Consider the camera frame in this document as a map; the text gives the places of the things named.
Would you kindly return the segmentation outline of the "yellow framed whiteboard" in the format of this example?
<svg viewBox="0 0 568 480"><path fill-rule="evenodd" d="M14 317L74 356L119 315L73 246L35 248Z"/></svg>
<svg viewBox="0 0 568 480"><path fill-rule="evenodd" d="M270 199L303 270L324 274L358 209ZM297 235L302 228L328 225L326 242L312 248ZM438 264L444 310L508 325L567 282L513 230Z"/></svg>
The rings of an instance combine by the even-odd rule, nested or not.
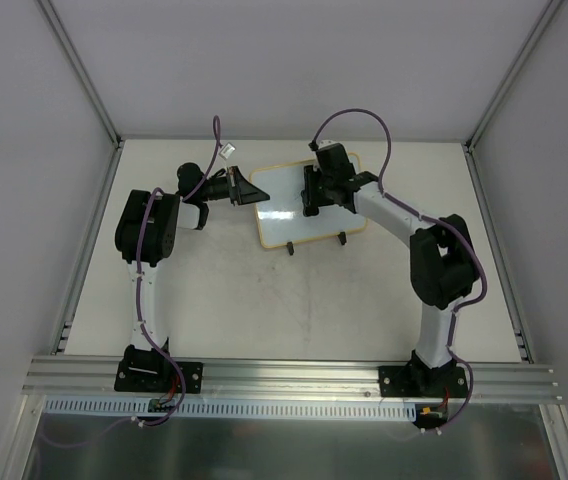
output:
<svg viewBox="0 0 568 480"><path fill-rule="evenodd" d="M336 205L321 207L317 216L303 215L304 168L315 165L315 160L303 160L259 168L250 174L249 180L270 196L254 205L263 248L360 233L367 227L367 219Z"/></svg>

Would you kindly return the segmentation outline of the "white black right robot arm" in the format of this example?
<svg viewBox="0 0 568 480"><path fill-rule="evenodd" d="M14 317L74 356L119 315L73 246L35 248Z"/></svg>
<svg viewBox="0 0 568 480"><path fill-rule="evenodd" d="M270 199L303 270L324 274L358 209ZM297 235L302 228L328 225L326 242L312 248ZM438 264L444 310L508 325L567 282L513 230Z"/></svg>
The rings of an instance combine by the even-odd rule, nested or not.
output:
<svg viewBox="0 0 568 480"><path fill-rule="evenodd" d="M408 362L380 375L380 393L424 398L451 392L461 372L451 352L456 314L483 278L465 220L428 217L382 192L378 176L356 172L340 143L312 142L310 149L317 164L304 169L304 215L342 207L383 227L409 251L410 283L422 303L420 334Z"/></svg>

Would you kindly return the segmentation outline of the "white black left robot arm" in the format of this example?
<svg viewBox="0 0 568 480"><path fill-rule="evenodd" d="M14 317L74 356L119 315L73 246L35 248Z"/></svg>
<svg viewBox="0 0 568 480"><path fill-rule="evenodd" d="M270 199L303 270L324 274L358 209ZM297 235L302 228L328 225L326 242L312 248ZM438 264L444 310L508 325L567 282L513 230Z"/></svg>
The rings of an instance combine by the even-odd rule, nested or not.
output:
<svg viewBox="0 0 568 480"><path fill-rule="evenodd" d="M175 193L131 191L116 227L115 248L127 265L134 302L131 337L115 378L118 392L169 398L200 392L203 365L168 360L168 326L159 313L159 266L172 255L178 229L205 227L210 201L241 206L270 199L236 166L205 173L188 162L176 175Z"/></svg>

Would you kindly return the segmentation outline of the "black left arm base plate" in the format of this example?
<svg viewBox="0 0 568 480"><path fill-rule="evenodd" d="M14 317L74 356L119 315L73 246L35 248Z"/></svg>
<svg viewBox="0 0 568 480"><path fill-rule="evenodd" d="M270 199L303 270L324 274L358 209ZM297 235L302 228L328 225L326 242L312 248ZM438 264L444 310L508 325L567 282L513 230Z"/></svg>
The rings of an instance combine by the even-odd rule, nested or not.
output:
<svg viewBox="0 0 568 480"><path fill-rule="evenodd" d="M199 394L204 364L178 361L184 381L164 357L122 359L114 381L114 390L126 393L168 393L175 387L176 393Z"/></svg>

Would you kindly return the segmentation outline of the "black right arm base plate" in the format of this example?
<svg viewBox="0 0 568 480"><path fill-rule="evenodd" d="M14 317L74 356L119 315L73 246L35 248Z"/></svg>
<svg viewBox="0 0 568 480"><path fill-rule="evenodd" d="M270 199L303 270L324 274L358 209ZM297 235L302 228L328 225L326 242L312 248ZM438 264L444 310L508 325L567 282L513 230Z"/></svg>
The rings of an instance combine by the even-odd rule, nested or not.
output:
<svg viewBox="0 0 568 480"><path fill-rule="evenodd" d="M377 370L380 395L383 398L465 398L469 392L466 371L455 366L435 379L418 380L408 364L383 365Z"/></svg>

